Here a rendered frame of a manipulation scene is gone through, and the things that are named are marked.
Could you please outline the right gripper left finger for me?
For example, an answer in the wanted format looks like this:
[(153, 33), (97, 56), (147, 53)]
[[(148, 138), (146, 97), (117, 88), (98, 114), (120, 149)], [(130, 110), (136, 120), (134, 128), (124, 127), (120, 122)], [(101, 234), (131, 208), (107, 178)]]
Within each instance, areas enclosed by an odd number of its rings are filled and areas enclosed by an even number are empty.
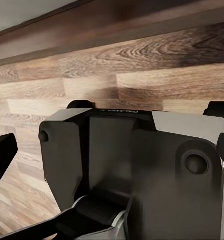
[(0, 136), (0, 181), (18, 153), (18, 144), (14, 133)]

